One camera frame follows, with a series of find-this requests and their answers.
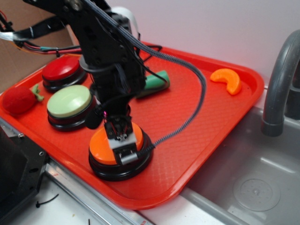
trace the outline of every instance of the white wall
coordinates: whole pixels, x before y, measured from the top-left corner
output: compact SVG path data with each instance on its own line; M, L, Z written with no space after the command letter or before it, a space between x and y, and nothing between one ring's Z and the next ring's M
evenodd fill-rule
M135 15L142 40L246 66L267 82L300 29L299 0L107 0Z

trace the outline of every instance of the red button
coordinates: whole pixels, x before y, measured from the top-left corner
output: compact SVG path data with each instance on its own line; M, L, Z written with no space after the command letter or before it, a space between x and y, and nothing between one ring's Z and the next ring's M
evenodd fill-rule
M79 66L79 57L61 57L53 60L44 67L43 77L49 81L61 80L76 72Z

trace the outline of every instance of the black zip tie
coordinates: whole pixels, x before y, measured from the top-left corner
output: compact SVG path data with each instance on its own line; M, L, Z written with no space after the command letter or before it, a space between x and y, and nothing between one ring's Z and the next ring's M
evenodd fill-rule
M38 203L38 201L37 201L36 207L39 208L42 204L51 202L51 201L54 200L58 195L59 195L59 194L57 194L55 197L53 197L52 199L48 200L47 202Z
M56 57L59 58L60 57L60 52L59 52L58 47L56 47L55 51L56 51Z

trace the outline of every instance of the cardboard box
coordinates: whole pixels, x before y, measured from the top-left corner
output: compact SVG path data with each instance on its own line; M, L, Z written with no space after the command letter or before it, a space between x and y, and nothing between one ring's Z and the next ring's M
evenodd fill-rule
M24 3L22 0L0 0L0 10L13 23L14 30L26 29L52 14ZM67 29L32 40L40 46L65 47L72 45ZM12 45L12 42L0 40L0 93L14 83L38 70L55 55L41 55L21 51Z

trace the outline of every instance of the sink drain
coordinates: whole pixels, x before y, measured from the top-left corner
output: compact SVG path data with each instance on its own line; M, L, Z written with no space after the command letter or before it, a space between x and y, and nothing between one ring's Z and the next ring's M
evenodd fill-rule
M277 205L280 190L261 174L251 174L238 179L233 187L236 200L252 211L267 211Z

